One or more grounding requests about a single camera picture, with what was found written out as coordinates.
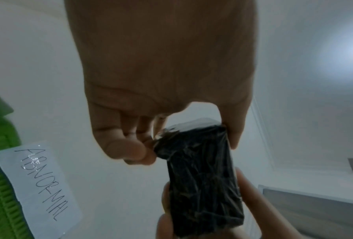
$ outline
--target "plastic-wrapped box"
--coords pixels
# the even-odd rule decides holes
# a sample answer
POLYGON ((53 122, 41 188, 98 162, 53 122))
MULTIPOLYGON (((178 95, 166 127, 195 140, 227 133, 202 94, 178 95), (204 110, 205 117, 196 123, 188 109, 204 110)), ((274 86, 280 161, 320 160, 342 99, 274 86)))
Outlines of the plastic-wrapped box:
POLYGON ((240 191, 224 125, 199 119, 165 129, 155 147, 167 160, 170 209, 178 237, 243 224, 240 191))

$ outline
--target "green container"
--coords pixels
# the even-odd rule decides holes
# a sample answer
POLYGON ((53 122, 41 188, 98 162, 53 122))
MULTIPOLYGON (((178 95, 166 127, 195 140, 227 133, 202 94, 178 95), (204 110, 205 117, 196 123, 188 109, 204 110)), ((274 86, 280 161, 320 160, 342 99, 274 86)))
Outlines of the green container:
MULTIPOLYGON (((13 112, 12 108, 0 98, 0 150, 20 145, 14 126, 4 118, 13 112)), ((0 239, 30 239, 31 231, 24 219, 21 206, 16 200, 14 190, 0 169, 0 239)))

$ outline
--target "green woven basket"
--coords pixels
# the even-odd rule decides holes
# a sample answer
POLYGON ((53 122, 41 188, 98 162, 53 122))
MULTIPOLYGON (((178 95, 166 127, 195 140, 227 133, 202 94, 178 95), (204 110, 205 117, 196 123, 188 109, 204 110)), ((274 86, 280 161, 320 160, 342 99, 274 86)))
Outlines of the green woven basket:
MULTIPOLYGON (((0 150, 20 145, 13 125, 4 115, 13 110, 0 99, 0 150)), ((21 206, 15 198, 10 182, 0 169, 0 239, 33 238, 24 219, 21 206)))

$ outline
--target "human hand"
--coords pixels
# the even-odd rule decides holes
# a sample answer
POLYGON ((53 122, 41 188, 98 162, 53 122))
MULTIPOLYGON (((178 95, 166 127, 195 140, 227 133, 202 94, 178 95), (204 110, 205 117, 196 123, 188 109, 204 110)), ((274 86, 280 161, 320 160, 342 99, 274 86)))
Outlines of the human hand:
MULTIPOLYGON (((258 223, 263 239, 302 239, 301 234, 269 203, 249 182, 239 169, 236 169, 237 183, 243 202, 258 223)), ((162 206, 165 211, 158 220, 156 239, 176 239, 170 215, 169 183, 162 193, 162 206)), ((215 234, 189 237, 190 239, 249 239, 240 228, 223 230, 215 234)))
POLYGON ((218 106, 232 148, 252 99, 255 0, 65 0, 93 135, 152 164, 151 129, 191 102, 218 106))

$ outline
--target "paper label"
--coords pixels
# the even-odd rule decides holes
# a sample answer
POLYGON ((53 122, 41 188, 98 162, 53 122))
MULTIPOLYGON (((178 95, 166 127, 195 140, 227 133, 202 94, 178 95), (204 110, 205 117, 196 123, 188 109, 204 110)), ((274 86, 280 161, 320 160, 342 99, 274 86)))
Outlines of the paper label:
POLYGON ((59 239, 81 221, 81 210, 46 142, 0 151, 0 168, 35 239, 59 239))

